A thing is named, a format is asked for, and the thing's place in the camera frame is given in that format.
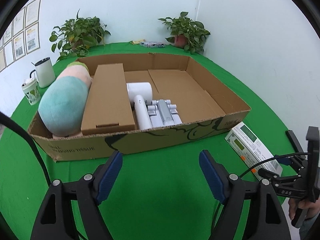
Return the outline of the person right hand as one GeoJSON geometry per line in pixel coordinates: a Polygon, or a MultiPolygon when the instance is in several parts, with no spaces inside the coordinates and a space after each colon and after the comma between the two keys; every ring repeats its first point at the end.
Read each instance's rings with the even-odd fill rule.
{"type": "Polygon", "coordinates": [[[289,204],[289,218],[291,220],[294,219],[297,208],[308,211],[305,219],[311,219],[319,213],[319,199],[316,200],[315,203],[313,203],[307,199],[298,202],[298,200],[290,198],[288,201],[288,204],[289,204]]]}

